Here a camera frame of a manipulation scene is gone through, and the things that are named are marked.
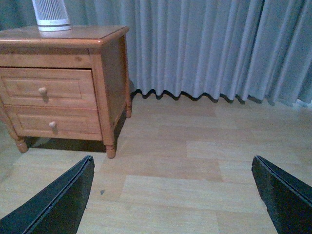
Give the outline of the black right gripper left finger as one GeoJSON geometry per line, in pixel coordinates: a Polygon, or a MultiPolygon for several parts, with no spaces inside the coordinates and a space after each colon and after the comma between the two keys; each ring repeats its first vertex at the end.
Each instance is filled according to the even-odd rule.
{"type": "Polygon", "coordinates": [[[86,156],[0,220],[2,234],[75,234],[89,199],[94,159],[86,156]]]}

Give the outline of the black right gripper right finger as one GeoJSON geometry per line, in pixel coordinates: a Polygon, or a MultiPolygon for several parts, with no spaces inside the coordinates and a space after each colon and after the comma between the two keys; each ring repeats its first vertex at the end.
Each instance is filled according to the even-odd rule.
{"type": "Polygon", "coordinates": [[[259,195],[279,234],[312,232],[312,187],[261,156],[252,162],[259,195]]]}

